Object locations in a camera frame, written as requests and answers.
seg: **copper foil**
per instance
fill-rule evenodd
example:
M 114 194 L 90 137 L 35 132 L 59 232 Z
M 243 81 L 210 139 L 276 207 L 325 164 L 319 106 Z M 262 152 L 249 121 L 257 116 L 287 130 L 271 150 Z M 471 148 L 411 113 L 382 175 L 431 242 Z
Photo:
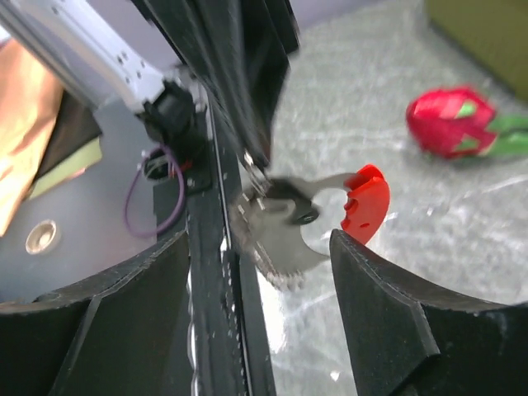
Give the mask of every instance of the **copper foil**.
M 16 41 L 0 49 L 0 237 L 31 187 L 62 95 L 60 81 Z

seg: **green leaf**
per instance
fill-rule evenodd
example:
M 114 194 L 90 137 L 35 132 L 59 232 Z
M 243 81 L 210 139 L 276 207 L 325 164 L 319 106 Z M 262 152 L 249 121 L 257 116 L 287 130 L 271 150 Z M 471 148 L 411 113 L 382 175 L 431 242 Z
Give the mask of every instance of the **green leaf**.
M 474 115 L 477 112 L 477 105 L 472 101 L 466 101 L 460 108 L 456 118 L 465 118 Z

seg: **black mount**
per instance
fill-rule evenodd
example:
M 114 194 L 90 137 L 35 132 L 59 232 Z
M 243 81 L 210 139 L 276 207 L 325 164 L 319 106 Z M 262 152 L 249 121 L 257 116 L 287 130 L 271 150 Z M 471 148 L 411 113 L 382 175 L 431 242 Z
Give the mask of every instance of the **black mount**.
M 330 253 L 359 396 L 526 394 L 527 304 L 444 289 L 342 231 Z

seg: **white robotic arm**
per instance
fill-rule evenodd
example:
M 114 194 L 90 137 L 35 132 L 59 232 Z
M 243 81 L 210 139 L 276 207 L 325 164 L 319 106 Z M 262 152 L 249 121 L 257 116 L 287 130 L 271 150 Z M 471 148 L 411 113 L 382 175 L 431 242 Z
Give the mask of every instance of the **white robotic arm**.
M 165 90 L 164 76 L 137 54 L 85 0 L 12 0 L 98 72 L 136 114 Z

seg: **plastic sheet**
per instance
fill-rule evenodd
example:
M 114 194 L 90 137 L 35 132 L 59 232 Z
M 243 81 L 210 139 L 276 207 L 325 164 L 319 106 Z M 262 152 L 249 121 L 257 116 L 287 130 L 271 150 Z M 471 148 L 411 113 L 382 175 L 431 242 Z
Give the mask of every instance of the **plastic sheet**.
M 526 107 L 432 30 L 419 0 L 383 2 L 315 27 L 302 48 L 276 121 L 273 173 L 315 179 L 374 163 L 392 203 L 373 250 L 467 295 L 527 300 L 528 159 L 431 161 L 404 119 L 414 97 L 461 83 L 502 112 L 528 114 Z M 328 251 L 345 195 L 324 191 L 316 200 L 326 212 L 303 235 Z M 329 262 L 298 292 L 261 283 L 277 393 L 355 394 Z

